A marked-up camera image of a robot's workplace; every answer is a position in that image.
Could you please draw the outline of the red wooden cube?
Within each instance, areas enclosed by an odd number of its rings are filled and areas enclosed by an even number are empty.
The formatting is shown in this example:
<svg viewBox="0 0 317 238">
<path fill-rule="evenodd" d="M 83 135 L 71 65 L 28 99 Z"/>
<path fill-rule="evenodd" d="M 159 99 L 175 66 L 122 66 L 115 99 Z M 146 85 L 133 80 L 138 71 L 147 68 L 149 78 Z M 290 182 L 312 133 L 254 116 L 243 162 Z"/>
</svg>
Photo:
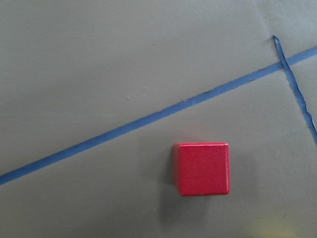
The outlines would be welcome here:
<svg viewBox="0 0 317 238">
<path fill-rule="evenodd" d="M 181 196 L 230 192 L 229 145 L 225 142 L 175 143 L 173 180 Z"/>
</svg>

